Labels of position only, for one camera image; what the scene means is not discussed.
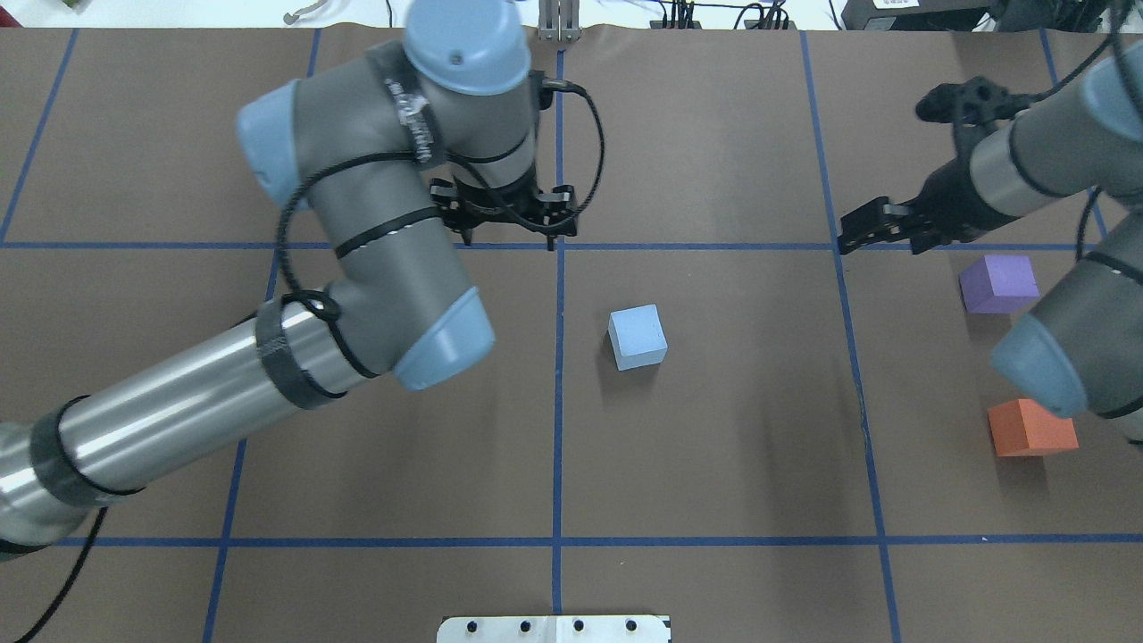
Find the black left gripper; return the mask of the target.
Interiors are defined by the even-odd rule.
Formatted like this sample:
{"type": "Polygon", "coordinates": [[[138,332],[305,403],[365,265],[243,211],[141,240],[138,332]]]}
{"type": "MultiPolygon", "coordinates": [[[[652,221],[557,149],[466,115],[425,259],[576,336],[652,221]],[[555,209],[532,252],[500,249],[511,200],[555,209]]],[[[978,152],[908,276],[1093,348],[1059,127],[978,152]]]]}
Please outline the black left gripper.
{"type": "Polygon", "coordinates": [[[507,224],[546,238],[554,252],[560,238],[577,236],[577,199],[572,186],[539,190],[534,171],[501,188],[479,187],[474,178],[431,180],[431,199],[447,230],[472,247],[482,224],[507,224]]]}

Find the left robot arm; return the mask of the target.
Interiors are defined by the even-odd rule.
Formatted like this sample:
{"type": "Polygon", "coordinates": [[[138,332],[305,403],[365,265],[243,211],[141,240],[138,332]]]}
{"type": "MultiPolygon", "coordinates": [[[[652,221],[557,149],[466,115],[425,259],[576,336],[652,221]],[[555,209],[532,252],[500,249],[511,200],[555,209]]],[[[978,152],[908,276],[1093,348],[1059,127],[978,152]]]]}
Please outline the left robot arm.
{"type": "Polygon", "coordinates": [[[280,294],[239,324],[30,424],[3,423],[3,561],[379,376],[427,389],[496,341],[459,259],[485,224],[577,233],[538,186],[539,113],[582,88],[531,65],[514,1],[413,1],[403,33],[245,105],[279,208],[280,294]]]}

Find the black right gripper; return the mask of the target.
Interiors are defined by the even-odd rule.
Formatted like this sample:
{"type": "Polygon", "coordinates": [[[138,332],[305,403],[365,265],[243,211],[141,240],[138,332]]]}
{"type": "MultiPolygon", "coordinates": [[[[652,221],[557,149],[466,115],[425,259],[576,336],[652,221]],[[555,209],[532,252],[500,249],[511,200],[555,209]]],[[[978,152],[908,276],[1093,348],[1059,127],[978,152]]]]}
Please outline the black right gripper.
{"type": "Polygon", "coordinates": [[[909,240],[912,254],[925,254],[940,246],[972,243],[1013,222],[1017,222],[1016,216],[998,212],[977,194],[969,166],[964,160],[951,160],[932,172],[906,204],[873,198],[841,216],[839,254],[901,240],[909,240]],[[911,233],[902,230],[909,216],[911,233]]]}

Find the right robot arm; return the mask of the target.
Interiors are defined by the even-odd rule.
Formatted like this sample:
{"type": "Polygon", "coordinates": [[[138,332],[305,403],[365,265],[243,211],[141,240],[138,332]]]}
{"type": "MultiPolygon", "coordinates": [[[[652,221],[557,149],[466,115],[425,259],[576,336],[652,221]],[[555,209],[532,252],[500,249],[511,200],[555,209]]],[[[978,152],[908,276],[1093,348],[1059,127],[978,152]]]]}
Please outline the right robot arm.
{"type": "Polygon", "coordinates": [[[1130,1],[1106,37],[1049,89],[984,77],[937,85],[919,121],[946,123],[954,158],[902,203],[878,196],[840,219],[838,252],[906,241],[912,254],[969,244],[1071,196],[1085,204],[1071,270],[989,354],[997,373],[1070,420],[1094,413],[1140,447],[1140,42],[1130,1]]]}

